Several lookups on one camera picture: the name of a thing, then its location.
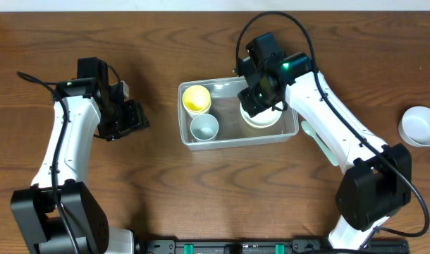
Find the yellow plastic cup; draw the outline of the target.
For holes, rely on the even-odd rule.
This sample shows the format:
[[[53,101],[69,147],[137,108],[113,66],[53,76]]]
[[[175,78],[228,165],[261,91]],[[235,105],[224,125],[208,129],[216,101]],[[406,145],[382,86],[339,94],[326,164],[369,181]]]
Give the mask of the yellow plastic cup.
[[[211,107],[211,95],[202,85],[190,86],[182,96],[183,106],[189,116],[194,119],[200,114],[206,114]]]

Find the grey plastic cup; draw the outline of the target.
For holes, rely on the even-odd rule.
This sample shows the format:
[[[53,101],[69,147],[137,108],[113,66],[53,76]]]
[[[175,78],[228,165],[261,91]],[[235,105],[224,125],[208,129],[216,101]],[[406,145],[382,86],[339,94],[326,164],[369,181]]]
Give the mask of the grey plastic cup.
[[[200,114],[192,120],[190,132],[197,142],[213,141],[219,132],[218,120],[211,114]]]

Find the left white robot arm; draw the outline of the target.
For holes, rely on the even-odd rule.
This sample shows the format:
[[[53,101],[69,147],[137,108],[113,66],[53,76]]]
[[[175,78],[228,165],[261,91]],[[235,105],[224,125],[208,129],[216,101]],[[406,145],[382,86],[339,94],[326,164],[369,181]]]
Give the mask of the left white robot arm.
[[[122,80],[101,78],[45,83],[20,77],[51,92],[54,125],[46,154],[30,187],[13,192],[11,210],[30,253],[136,253],[134,233],[109,226],[87,187],[94,138],[120,139],[146,128],[142,107],[129,99]]]

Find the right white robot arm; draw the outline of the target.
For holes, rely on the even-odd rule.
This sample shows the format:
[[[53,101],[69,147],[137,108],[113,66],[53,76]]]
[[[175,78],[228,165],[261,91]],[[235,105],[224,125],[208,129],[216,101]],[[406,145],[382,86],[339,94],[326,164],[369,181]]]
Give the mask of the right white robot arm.
[[[343,180],[336,193],[340,219],[328,235],[332,248],[363,248],[411,201],[409,150],[402,144],[391,147],[365,128],[306,54],[250,54],[237,60],[235,72],[247,81],[238,96],[249,116],[275,109],[281,102],[312,125],[337,159]]]

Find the white plastic bowl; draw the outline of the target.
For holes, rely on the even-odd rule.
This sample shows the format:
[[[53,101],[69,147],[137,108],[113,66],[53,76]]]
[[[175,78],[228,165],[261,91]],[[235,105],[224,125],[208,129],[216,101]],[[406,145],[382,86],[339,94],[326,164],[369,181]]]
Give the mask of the white plastic bowl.
[[[282,115],[283,103],[279,102],[275,105],[276,109],[269,108],[254,117],[249,114],[240,105],[240,115],[244,121],[253,128],[268,128],[278,122]]]

